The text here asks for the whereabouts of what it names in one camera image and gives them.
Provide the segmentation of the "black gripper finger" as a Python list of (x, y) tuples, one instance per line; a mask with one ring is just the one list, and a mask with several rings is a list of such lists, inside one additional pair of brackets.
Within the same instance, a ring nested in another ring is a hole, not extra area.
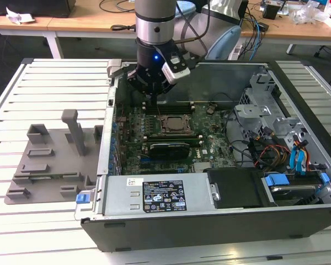
[(127, 73), (128, 83), (140, 93), (147, 96), (151, 104), (154, 104), (154, 83), (152, 76), (146, 68), (135, 68)]
[(157, 104), (159, 95), (168, 93), (173, 87), (174, 84), (170, 84), (167, 80), (161, 83), (154, 83), (154, 105)]

